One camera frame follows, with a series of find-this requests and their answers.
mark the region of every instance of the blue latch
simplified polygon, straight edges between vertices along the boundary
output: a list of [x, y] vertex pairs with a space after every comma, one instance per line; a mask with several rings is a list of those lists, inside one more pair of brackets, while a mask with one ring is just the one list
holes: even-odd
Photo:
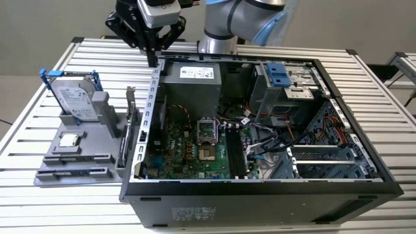
[[64, 75], [64, 71], [50, 71], [48, 72], [48, 77], [62, 77]]
[[282, 63], [267, 63], [266, 73], [274, 87], [290, 87], [292, 80]]

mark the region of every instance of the gray wall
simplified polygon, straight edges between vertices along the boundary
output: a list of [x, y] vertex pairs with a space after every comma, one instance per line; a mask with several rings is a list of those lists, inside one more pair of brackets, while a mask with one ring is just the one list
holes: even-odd
[[368, 63], [416, 52], [416, 0], [300, 0], [283, 46], [355, 49]]
[[[104, 20], [116, 0], [0, 0], [0, 75], [35, 75], [51, 69], [74, 36], [114, 35]], [[196, 41], [206, 6], [184, 9], [183, 38]]]
[[[74, 36], [112, 33], [104, 19], [116, 0], [0, 0], [0, 75], [52, 68]], [[354, 48], [367, 62], [416, 52], [416, 0], [299, 0], [283, 46]], [[200, 39], [204, 6], [184, 9], [182, 38]]]

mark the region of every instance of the green circuit board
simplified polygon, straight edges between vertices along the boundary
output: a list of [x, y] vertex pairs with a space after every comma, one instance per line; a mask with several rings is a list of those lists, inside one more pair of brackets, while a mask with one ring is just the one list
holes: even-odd
[[[219, 128], [219, 141], [215, 146], [198, 145], [196, 133], [188, 131], [186, 134], [186, 131], [186, 126], [168, 125], [163, 169], [158, 177], [160, 179], [231, 179], [224, 130]], [[240, 135], [242, 138], [250, 138], [250, 130], [243, 128]], [[200, 156], [207, 151], [215, 152], [215, 156], [212, 154], [207, 158]], [[248, 174], [248, 178], [259, 178], [258, 170]]]

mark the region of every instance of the power supply label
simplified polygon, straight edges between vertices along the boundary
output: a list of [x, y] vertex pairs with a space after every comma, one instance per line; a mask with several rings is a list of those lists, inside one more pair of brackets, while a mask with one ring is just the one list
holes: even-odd
[[214, 68], [182, 67], [180, 78], [214, 79]]
[[214, 220], [216, 207], [174, 207], [172, 216], [176, 221]]
[[59, 92], [66, 106], [76, 118], [84, 121], [99, 119], [86, 90], [78, 87], [59, 87]]

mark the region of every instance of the metal rail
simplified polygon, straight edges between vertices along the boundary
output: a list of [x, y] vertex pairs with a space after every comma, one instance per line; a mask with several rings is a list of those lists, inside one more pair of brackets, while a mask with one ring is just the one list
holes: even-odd
[[[171, 51], [196, 52], [196, 44], [175, 43]], [[340, 226], [187, 228], [170, 230], [170, 233], [416, 233], [415, 119], [360, 57], [344, 50], [248, 45], [239, 46], [238, 53], [320, 59], [406, 193]], [[120, 40], [86, 39], [83, 43], [72, 44], [55, 69], [76, 72], [95, 69], [116, 111], [127, 109], [127, 86], [136, 88], [136, 104], [144, 108], [154, 70], [147, 67], [146, 57]], [[120, 184], [47, 189], [34, 187], [34, 169], [42, 164], [60, 125], [59, 112], [58, 103], [42, 86], [0, 142], [0, 227], [18, 227], [14, 231], [22, 229], [31, 232], [86, 232], [86, 228], [106, 232], [143, 230], [131, 206], [119, 202]]]

